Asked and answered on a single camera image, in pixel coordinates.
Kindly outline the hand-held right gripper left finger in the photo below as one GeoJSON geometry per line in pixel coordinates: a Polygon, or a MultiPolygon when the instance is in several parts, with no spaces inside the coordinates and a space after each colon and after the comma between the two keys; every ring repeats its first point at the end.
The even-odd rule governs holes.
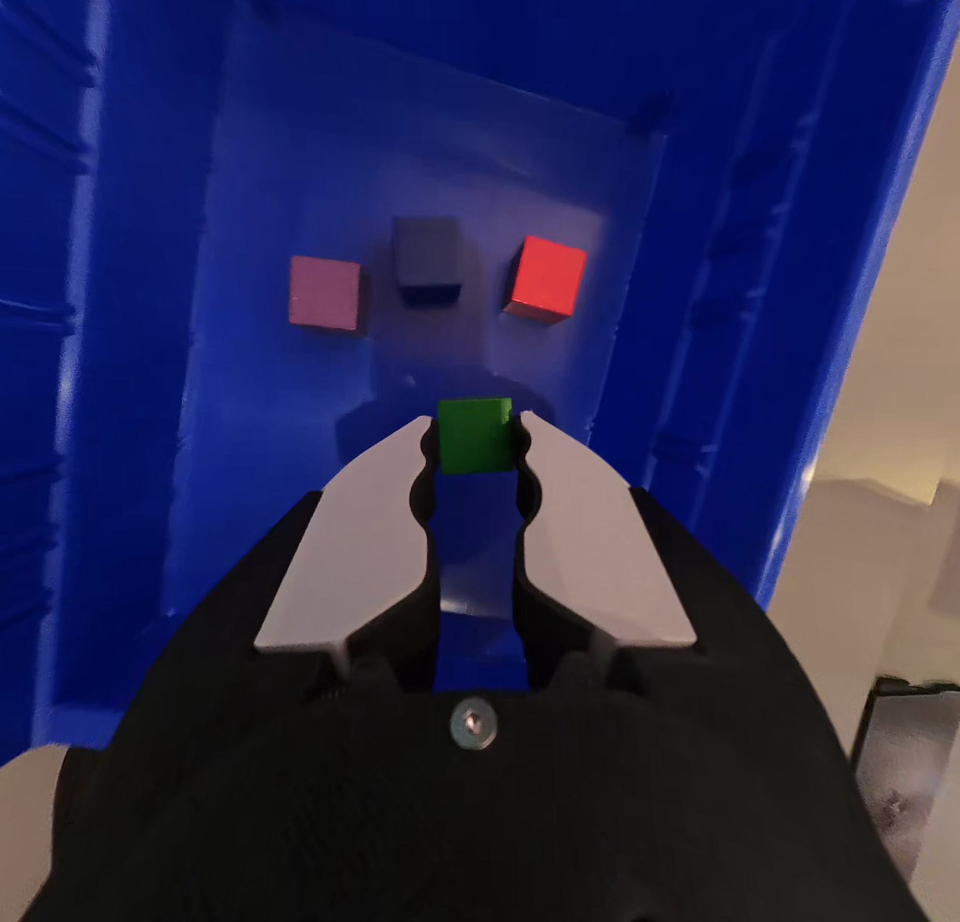
{"type": "Polygon", "coordinates": [[[255,638],[259,652],[421,652],[439,636],[439,429],[426,415],[323,489],[255,638]]]}

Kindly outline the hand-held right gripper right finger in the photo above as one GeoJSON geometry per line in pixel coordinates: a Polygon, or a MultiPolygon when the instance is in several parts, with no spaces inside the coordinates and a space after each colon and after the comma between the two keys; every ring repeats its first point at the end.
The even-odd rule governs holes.
{"type": "Polygon", "coordinates": [[[585,622],[603,648],[690,648],[697,640],[627,481],[596,452],[523,411],[521,466],[537,507],[521,572],[548,603],[585,622]]]}

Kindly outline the green wooden cube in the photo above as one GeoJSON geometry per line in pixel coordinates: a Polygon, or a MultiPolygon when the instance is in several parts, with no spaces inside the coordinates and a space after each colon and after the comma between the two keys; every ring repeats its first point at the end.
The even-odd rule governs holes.
{"type": "Polygon", "coordinates": [[[439,466],[443,474],[515,469],[513,402],[507,397],[438,401],[439,466]]]}

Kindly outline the purple wooden cube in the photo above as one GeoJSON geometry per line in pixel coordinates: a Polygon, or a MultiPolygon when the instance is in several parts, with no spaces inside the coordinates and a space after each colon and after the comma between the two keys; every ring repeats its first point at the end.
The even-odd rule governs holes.
{"type": "Polygon", "coordinates": [[[363,272],[351,261],[292,256],[288,321],[293,326],[360,333],[363,272]]]}

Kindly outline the red wooden cube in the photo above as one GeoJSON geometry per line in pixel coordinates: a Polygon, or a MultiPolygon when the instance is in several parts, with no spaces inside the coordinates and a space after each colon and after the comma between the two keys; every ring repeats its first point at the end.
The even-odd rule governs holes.
{"type": "Polygon", "coordinates": [[[544,326],[574,313],[587,251],[527,235],[510,264],[503,312],[544,326]]]}

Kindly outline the blue wooden cube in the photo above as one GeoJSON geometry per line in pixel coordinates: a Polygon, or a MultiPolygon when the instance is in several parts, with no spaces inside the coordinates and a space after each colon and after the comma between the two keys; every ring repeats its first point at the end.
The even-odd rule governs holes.
{"type": "Polygon", "coordinates": [[[461,222],[452,216],[398,216],[391,223],[391,265],[404,306],[448,307],[464,284],[461,222]]]}

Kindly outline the blue plastic bin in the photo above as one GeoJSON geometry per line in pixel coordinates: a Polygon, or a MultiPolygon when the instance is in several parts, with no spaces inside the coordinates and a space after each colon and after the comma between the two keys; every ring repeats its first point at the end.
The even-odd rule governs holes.
{"type": "Polygon", "coordinates": [[[532,408],[763,607],[958,0],[2,0],[2,761],[110,740],[290,506],[442,398],[532,408]],[[398,216],[461,222],[402,304],[398,216]],[[503,312],[527,235],[571,318],[503,312]],[[288,321],[292,256],[363,328],[288,321]]]}

